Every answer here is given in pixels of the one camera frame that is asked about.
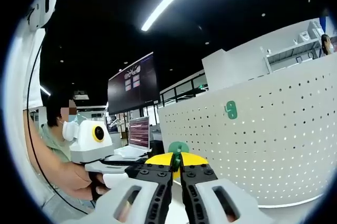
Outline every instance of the window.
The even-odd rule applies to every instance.
[[[174,89],[171,89],[163,94],[165,106],[175,103]]]
[[[201,75],[201,76],[198,76],[197,78],[193,79],[193,85],[194,85],[194,88],[198,88],[199,86],[201,85],[205,85],[207,84],[207,79],[206,79],[206,75]]]
[[[190,91],[192,89],[192,82],[189,81],[187,83],[184,83],[176,88],[177,95],[183,94],[187,91]]]

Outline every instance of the black cable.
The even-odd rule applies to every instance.
[[[314,59],[314,53],[313,52],[308,52],[308,57],[309,57],[309,59]]]
[[[87,214],[88,214],[87,212],[82,211],[81,209],[79,209],[79,208],[73,206],[73,205],[70,204],[68,201],[66,201],[66,200],[65,200],[65,199],[58,193],[58,191],[52,186],[52,184],[48,181],[46,175],[44,174],[44,172],[43,172],[43,170],[42,170],[42,168],[41,168],[41,166],[40,166],[40,163],[38,162],[38,159],[37,159],[37,156],[36,156],[36,153],[35,153],[35,149],[34,149],[34,145],[33,145],[33,140],[32,140],[32,135],[31,135],[31,127],[30,127],[30,125],[29,125],[29,90],[30,90],[30,88],[31,88],[31,81],[32,81],[32,77],[33,77],[33,71],[34,71],[34,67],[35,67],[35,64],[36,64],[36,61],[37,61],[37,58],[38,58],[38,54],[40,53],[40,50],[41,50],[42,44],[43,44],[43,42],[44,42],[44,40],[45,40],[45,38],[46,38],[46,35],[47,35],[47,32],[45,33],[45,36],[43,37],[42,43],[41,43],[41,45],[40,45],[40,47],[39,47],[39,49],[38,49],[38,51],[37,51],[37,55],[36,55],[36,58],[35,58],[35,61],[34,61],[34,64],[33,64],[32,72],[31,72],[31,76],[30,76],[30,78],[29,78],[29,84],[28,84],[28,93],[27,93],[27,124],[28,124],[29,137],[30,137],[30,139],[31,139],[31,145],[32,145],[34,157],[35,157],[35,160],[36,160],[36,162],[37,162],[38,168],[41,170],[41,174],[43,175],[44,179],[47,181],[47,183],[49,184],[49,186],[50,186],[51,188],[53,188],[53,190],[55,191],[55,193],[56,193],[57,195],[59,195],[59,197],[60,197],[61,199],[63,199],[63,201],[66,202],[69,206],[71,206],[72,208],[76,209],[77,211],[80,211],[80,212],[82,212],[82,213],[84,213],[84,214],[87,215]]]

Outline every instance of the perforated white wall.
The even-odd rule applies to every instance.
[[[336,66],[337,53],[161,108],[164,147],[186,142],[259,205],[313,199],[337,161]]]

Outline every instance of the laptop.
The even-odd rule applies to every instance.
[[[150,151],[150,123],[148,116],[130,120],[128,146],[115,149],[122,157],[140,157]]]

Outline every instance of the face mask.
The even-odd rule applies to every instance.
[[[63,122],[62,136],[66,141],[74,141],[77,139],[78,128],[80,126],[75,122]]]
[[[329,51],[330,51],[330,53],[333,53],[334,52],[334,49],[333,49],[333,45],[330,43],[330,45],[329,45]]]

